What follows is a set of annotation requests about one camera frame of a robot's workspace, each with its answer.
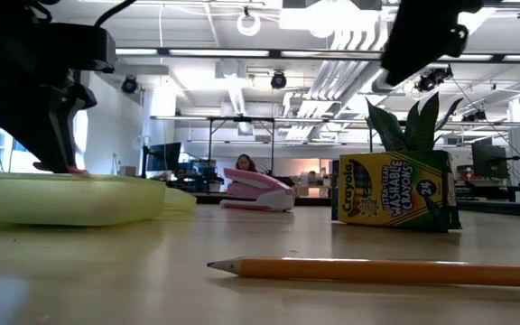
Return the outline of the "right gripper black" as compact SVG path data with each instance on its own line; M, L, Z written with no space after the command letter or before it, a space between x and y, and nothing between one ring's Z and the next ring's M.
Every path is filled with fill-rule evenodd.
M381 58L385 83L396 86L444 55L459 57L469 37L459 15L483 6L483 0L403 0Z

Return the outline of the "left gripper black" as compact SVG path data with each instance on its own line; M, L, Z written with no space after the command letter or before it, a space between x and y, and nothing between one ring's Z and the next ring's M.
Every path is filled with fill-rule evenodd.
M33 24L0 27L0 83L59 85L68 70L113 72L116 42L101 27ZM77 172L74 118L94 107L92 90L0 86L0 127L54 173Z

